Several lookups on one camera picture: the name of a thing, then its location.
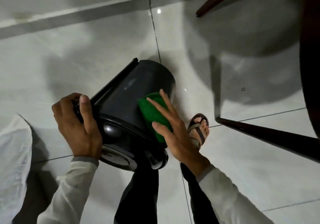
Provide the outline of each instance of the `hand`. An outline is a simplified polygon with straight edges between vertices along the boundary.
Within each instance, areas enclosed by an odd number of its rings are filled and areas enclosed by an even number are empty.
[[[80,113],[83,124],[73,111],[73,102],[80,101]],[[58,129],[70,146],[75,157],[101,156],[102,137],[97,122],[92,115],[88,96],[72,93],[52,105],[52,111]]]
[[[192,144],[190,136],[186,130],[185,124],[180,119],[177,111],[171,104],[168,95],[161,89],[160,95],[166,103],[168,110],[163,108],[157,102],[150,98],[147,100],[152,103],[157,110],[169,121],[173,133],[165,126],[158,122],[152,122],[154,130],[165,138],[168,148],[172,155],[180,162],[185,164],[190,171],[197,177],[205,170],[210,162],[202,156],[197,148]]]

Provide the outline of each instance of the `white tile floor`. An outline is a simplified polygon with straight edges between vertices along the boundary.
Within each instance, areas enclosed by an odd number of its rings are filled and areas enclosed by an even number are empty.
[[[215,126],[221,113],[315,137],[299,76],[299,6],[238,0],[196,18],[204,1],[153,8],[155,31],[147,10],[0,40],[0,127],[15,112],[33,126],[33,167],[49,196],[72,158],[51,105],[74,91],[94,95],[134,57],[159,62],[158,48],[186,122],[201,112]],[[275,223],[318,223],[320,165],[224,126],[201,151]],[[158,223],[193,223],[179,163],[170,156],[159,174]],[[101,163],[81,223],[112,223],[131,176]]]

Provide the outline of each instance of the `long sleeve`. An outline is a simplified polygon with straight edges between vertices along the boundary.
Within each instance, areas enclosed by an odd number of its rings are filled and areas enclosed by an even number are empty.
[[[231,179],[211,165],[197,178],[221,224],[272,224]]]
[[[79,224],[98,164],[91,157],[74,157],[69,171],[60,177],[50,205],[38,216],[37,224]]]

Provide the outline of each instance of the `pant leg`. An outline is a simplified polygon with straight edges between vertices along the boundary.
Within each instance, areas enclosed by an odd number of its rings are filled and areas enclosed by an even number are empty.
[[[211,206],[210,200],[201,190],[196,177],[183,163],[180,164],[182,175],[188,182],[191,197],[191,210],[195,224],[219,224],[218,219]]]
[[[158,170],[137,169],[122,194],[114,224],[157,224],[158,189]]]

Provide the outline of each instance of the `green scrub pad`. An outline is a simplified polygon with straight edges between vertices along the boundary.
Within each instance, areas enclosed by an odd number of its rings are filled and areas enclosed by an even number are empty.
[[[152,127],[152,122],[156,121],[162,125],[165,125],[168,127],[168,129],[172,132],[172,127],[169,123],[169,121],[147,100],[147,98],[150,98],[154,101],[156,101],[158,104],[160,104],[165,109],[168,109],[165,101],[162,99],[160,93],[154,92],[150,93],[147,96],[141,98],[138,100],[138,105],[140,107],[140,110],[142,112],[142,115],[146,121],[146,126],[148,129],[155,134],[155,137],[157,140],[161,143],[166,142],[165,138],[158,134]]]

